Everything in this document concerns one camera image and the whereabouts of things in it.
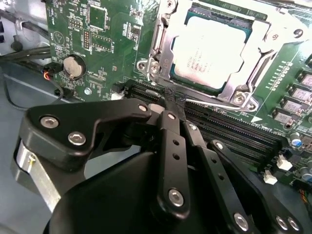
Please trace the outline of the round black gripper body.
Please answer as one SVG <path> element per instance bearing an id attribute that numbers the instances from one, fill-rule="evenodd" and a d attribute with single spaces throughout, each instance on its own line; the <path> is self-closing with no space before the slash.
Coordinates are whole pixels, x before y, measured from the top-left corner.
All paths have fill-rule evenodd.
<path id="1" fill-rule="evenodd" d="M 160 158 L 137 153 L 71 188 L 56 205 L 47 234 L 231 234 L 202 173 L 188 170 L 191 209 L 176 222 L 157 210 Z"/>

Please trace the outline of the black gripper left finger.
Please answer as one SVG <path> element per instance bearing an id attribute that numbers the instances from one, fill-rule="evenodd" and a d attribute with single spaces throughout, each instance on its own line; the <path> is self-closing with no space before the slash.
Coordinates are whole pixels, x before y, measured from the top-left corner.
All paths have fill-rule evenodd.
<path id="1" fill-rule="evenodd" d="M 136 145 L 159 162 L 156 213 L 184 220 L 190 212 L 185 138 L 185 98 L 164 90 L 158 104 L 136 98 L 66 103 L 28 109 L 19 129 L 15 163 L 19 183 L 32 180 L 50 211 L 71 188 L 83 182 L 88 160 Z"/>

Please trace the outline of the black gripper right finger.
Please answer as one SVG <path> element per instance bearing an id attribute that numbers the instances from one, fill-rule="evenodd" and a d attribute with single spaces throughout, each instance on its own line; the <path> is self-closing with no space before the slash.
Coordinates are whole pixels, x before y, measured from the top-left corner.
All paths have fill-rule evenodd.
<path id="1" fill-rule="evenodd" d="M 186 100 L 176 99 L 178 116 L 190 150 L 207 175 L 225 220 L 232 233 L 304 233 L 295 216 L 266 188 L 238 158 L 239 139 L 229 126 L 205 124 L 212 133 L 187 120 Z"/>

